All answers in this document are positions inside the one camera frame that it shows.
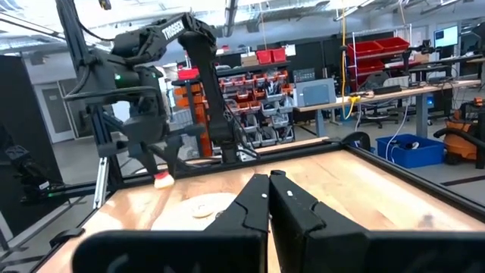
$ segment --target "monitor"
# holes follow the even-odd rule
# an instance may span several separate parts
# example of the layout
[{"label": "monitor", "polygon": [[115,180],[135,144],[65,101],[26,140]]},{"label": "monitor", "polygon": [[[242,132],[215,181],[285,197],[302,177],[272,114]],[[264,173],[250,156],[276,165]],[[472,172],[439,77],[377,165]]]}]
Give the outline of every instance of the monitor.
[{"label": "monitor", "polygon": [[434,32],[434,47],[458,45],[458,26],[448,27]]}]

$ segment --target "ceiling pipe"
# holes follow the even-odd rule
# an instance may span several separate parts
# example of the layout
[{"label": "ceiling pipe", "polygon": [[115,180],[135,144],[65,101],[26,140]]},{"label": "ceiling pipe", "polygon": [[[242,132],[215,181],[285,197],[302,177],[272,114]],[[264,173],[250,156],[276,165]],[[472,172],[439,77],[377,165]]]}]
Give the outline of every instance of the ceiling pipe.
[{"label": "ceiling pipe", "polygon": [[419,5],[420,3],[422,2],[425,2],[426,0],[414,0],[414,1],[408,1],[407,3],[404,4],[404,9],[407,9],[407,8],[412,8],[416,5]]},{"label": "ceiling pipe", "polygon": [[[29,21],[26,21],[26,20],[11,16],[11,15],[7,15],[7,14],[0,14],[0,15],[1,15],[0,21],[3,21],[3,22],[8,23],[8,24],[12,24],[16,27],[22,27],[26,30],[33,31],[35,33],[39,33],[41,36],[45,36],[45,37],[48,37],[50,39],[54,39],[54,40],[57,40],[57,41],[60,41],[60,42],[66,42],[66,37],[63,33],[59,33],[55,30],[51,30],[47,27],[43,27],[43,26],[40,26],[38,24],[34,24],[34,23],[29,22]],[[88,46],[94,46],[97,49],[100,49],[100,50],[103,50],[103,51],[106,51],[106,52],[111,51],[109,48],[107,48],[103,45],[99,45],[97,42],[86,41],[86,44]]]},{"label": "ceiling pipe", "polygon": [[233,35],[234,22],[236,20],[238,0],[226,0],[226,23],[224,24],[224,36]]},{"label": "ceiling pipe", "polygon": [[191,7],[171,8],[164,11],[140,15],[137,17],[130,17],[130,19],[127,19],[127,20],[120,20],[114,23],[102,24],[97,27],[93,27],[93,29],[104,28],[104,27],[113,27],[113,28],[131,27],[131,26],[143,27],[146,24],[153,23],[153,21],[160,20],[163,18],[173,17],[175,15],[182,14],[182,13],[192,13],[192,8]]}]

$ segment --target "wooden tabletop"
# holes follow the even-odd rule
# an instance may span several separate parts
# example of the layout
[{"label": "wooden tabletop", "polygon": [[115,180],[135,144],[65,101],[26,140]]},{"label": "wooden tabletop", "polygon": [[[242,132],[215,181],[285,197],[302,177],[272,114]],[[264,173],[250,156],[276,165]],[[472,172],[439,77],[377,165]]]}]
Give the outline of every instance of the wooden tabletop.
[{"label": "wooden tabletop", "polygon": [[[239,193],[253,174],[286,172],[289,179],[347,218],[370,230],[485,231],[485,224],[346,151],[327,152],[235,171],[178,180],[172,187],[117,191],[39,272],[70,273],[70,259],[86,237],[106,230],[148,230],[167,209],[207,193]],[[274,242],[269,272],[280,272]]]},{"label": "wooden tabletop", "polygon": [[[416,96],[424,93],[431,93],[431,92],[436,92],[442,89],[448,89],[448,88],[456,88],[456,87],[465,87],[465,86],[474,86],[480,84],[479,80],[459,80],[456,83],[446,83],[444,87],[441,86],[424,86],[421,88],[416,88],[416,89],[404,89],[401,92],[396,92],[396,93],[389,93],[389,94],[384,94],[384,95],[378,95],[375,96],[372,99],[368,98],[362,98],[358,103],[370,103],[370,102],[379,102],[379,101],[385,101],[389,99],[402,99],[405,97],[409,96]],[[345,102],[344,105],[350,105],[350,102]],[[327,103],[323,105],[313,105],[313,106],[308,106],[308,107],[295,107],[297,111],[300,112],[305,112],[305,111],[314,111],[314,110],[325,110],[325,109],[335,109],[342,107],[341,102],[336,102],[336,103]]]}]

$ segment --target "storage bin rack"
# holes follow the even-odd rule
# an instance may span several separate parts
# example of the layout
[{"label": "storage bin rack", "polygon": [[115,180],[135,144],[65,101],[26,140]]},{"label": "storage bin rack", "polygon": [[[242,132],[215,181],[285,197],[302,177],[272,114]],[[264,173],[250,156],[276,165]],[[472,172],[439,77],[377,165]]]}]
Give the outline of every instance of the storage bin rack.
[{"label": "storage bin rack", "polygon": [[[248,124],[251,124],[251,126],[245,127],[245,132],[252,139],[252,145],[255,148],[277,143],[277,132],[272,126],[272,115],[285,114],[287,116],[286,124],[292,127],[293,100],[287,96],[287,94],[291,93],[292,89],[286,84],[288,74],[285,70],[288,64],[289,62],[271,63],[217,72],[221,91],[223,92],[223,97],[229,109],[239,121],[246,119],[248,120]],[[267,72],[271,70],[276,70],[277,73],[268,74]],[[258,88],[259,83],[269,81],[278,81],[280,83],[282,86],[280,93],[268,95],[264,89]],[[181,96],[177,98],[177,105],[190,108],[195,113],[195,121],[207,124],[207,116],[205,113],[207,103],[205,103],[203,86],[199,79],[176,80],[172,82],[172,85],[181,86],[180,88],[176,88],[175,91],[176,95]],[[186,92],[189,89],[192,90],[192,98]],[[273,105],[274,108],[264,108],[264,105],[268,103]],[[261,135],[263,129],[270,132],[272,136],[270,139],[265,137],[263,140],[263,136]],[[201,145],[200,150],[203,156],[220,153],[220,148],[210,142],[207,133],[200,136],[198,143]]]},{"label": "storage bin rack", "polygon": [[[202,85],[192,80],[183,80],[179,83],[180,87],[174,90],[177,97],[176,105],[181,108],[189,108],[193,124],[206,124],[205,97],[203,96]],[[199,156],[210,156],[212,149],[207,149],[211,145],[207,133],[196,136],[197,150]]]},{"label": "storage bin rack", "polygon": [[[398,30],[408,30],[409,37],[406,37],[406,39],[408,39],[409,42],[397,36]],[[390,31],[394,32],[394,37],[392,38],[377,39],[367,42],[355,41],[357,36],[385,33]],[[411,32],[411,24],[406,24],[404,26],[392,29],[353,32],[352,43],[348,45],[349,63],[347,65],[348,72],[352,77],[352,89],[354,91],[358,91],[357,88],[366,81],[369,75],[383,71],[385,69],[385,60],[401,57],[402,53],[404,53],[404,51],[411,44]]]}]

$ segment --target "blue plastic bin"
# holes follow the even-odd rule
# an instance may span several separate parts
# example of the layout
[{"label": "blue plastic bin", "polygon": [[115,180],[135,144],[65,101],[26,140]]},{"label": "blue plastic bin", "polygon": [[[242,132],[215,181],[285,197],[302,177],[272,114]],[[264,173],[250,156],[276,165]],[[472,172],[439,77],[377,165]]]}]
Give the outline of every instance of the blue plastic bin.
[{"label": "blue plastic bin", "polygon": [[[392,136],[381,137],[377,141],[377,154],[386,158],[386,146]],[[429,140],[412,134],[402,134],[394,138],[399,145],[389,145],[387,159],[404,168],[417,168],[443,163],[445,146],[436,140]],[[418,142],[417,149],[406,149],[408,143]]]}]

